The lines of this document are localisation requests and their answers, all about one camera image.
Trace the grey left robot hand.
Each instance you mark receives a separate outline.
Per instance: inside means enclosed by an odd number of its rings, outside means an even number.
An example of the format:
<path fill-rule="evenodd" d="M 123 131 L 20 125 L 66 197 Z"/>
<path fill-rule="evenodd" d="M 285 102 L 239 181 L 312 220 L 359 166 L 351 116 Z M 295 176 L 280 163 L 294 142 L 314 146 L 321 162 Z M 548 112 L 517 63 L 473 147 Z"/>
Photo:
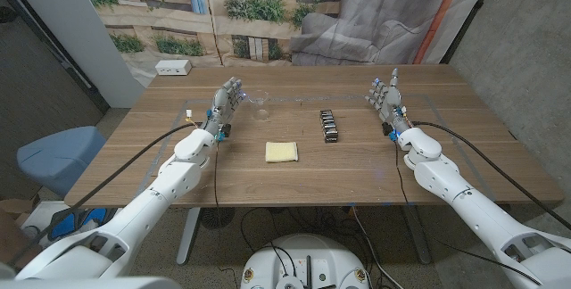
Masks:
<path fill-rule="evenodd" d="M 229 137 L 230 121 L 244 97 L 242 80 L 234 77 L 229 79 L 213 96 L 211 108 L 207 111 L 207 119 L 201 125 L 201 129 L 211 133 L 218 140 Z"/>

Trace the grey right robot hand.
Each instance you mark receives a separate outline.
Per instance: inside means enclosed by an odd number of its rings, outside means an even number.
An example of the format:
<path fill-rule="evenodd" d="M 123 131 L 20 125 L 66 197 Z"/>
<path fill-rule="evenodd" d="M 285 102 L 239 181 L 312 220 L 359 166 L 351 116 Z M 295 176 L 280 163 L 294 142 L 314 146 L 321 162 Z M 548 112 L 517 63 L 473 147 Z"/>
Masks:
<path fill-rule="evenodd" d="M 394 68 L 388 84 L 376 78 L 372 88 L 365 99 L 378 112 L 382 122 L 382 131 L 391 139 L 397 138 L 402 132 L 413 127 L 407 119 L 406 107 L 401 101 L 401 92 L 398 89 L 399 71 Z"/>

